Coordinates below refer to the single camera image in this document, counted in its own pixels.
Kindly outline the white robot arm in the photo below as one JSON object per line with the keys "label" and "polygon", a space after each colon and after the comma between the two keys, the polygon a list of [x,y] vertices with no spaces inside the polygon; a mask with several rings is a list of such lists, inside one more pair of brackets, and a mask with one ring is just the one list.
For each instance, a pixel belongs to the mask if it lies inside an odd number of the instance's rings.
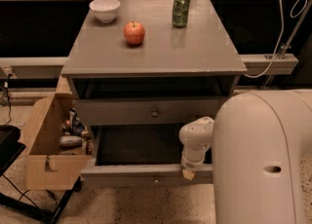
{"label": "white robot arm", "polygon": [[179,131],[183,176],[212,152],[216,224],[306,224],[300,161],[312,153],[312,91],[250,91]]}

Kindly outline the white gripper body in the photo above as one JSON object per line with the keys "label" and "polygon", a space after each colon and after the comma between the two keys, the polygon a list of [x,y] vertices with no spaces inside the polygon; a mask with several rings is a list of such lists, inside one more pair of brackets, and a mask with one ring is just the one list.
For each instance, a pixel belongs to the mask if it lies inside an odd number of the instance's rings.
{"label": "white gripper body", "polygon": [[211,117],[202,117],[180,129],[178,136],[183,145],[181,164],[184,169],[196,171],[202,167],[206,152],[212,147],[214,123]]}

